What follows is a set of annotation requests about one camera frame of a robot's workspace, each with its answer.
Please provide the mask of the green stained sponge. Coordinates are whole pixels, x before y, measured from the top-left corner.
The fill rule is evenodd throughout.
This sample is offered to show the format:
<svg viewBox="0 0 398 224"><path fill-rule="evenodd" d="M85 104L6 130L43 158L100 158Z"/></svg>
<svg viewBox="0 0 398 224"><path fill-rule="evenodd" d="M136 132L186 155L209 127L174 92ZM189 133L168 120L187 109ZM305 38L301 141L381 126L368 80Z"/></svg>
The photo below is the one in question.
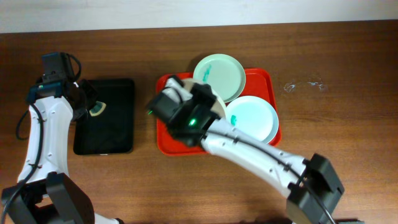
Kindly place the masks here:
<svg viewBox="0 0 398 224"><path fill-rule="evenodd" d="M106 103L103 103L101 101L97 101L92 107L92 109L89 110L90 116L99 116L106 108Z"/></svg>

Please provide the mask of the mint green plate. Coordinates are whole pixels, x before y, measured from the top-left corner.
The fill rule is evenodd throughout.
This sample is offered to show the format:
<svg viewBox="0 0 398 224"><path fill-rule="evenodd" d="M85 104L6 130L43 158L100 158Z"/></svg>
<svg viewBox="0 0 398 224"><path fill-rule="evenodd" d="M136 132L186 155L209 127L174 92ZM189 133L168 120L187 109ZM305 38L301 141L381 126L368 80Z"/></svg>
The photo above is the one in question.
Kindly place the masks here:
<svg viewBox="0 0 398 224"><path fill-rule="evenodd" d="M212 54L203 58L196 65L193 78L209 84L226 103L237 98L246 84L243 66L226 54Z"/></svg>

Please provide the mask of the white plate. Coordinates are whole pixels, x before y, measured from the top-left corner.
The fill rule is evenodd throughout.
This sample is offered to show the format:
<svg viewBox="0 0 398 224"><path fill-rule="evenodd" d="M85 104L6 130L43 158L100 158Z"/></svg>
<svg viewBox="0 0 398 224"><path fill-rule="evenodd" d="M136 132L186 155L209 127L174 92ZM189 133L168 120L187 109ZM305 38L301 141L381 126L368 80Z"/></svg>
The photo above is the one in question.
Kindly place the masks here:
<svg viewBox="0 0 398 224"><path fill-rule="evenodd" d="M200 80L196 80L194 78L186 78L182 80L183 84L184 84L184 89L186 89L187 91L190 91L193 88L193 85L195 83L200 84L200 85L206 85L206 83L203 83ZM211 110L215 113L218 113L218 115L221 118L225 118L226 117L226 105L224 103L224 101L221 99L221 97L219 96L219 94L217 94L216 91L214 91L212 88L210 88L211 92L213 95L216 96L216 101L213 104L213 106L211 107Z"/></svg>

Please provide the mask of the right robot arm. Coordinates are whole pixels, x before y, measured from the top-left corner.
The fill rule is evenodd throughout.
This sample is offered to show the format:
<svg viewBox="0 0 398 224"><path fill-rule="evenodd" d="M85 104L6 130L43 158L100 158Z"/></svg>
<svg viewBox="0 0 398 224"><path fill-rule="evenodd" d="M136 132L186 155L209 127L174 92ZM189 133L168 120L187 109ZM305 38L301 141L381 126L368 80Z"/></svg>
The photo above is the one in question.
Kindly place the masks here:
<svg viewBox="0 0 398 224"><path fill-rule="evenodd" d="M294 223L336 223L332 213L344 188L326 157L306 159L250 137L211 110L216 97L209 85L196 83L187 91L172 75L160 94L167 101L161 121L174 140L199 146L265 180L287 199Z"/></svg>

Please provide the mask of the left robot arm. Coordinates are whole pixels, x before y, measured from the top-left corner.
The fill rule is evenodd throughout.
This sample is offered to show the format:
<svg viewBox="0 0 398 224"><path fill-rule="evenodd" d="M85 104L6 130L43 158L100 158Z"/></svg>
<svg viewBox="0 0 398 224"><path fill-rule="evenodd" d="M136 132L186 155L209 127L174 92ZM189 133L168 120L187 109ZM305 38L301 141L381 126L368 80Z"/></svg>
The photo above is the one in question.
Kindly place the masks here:
<svg viewBox="0 0 398 224"><path fill-rule="evenodd" d="M97 97L86 80L30 87L27 156L17 184L2 191L2 223L6 217L14 223L122 223L95 213L90 198L68 173L70 123L95 107Z"/></svg>

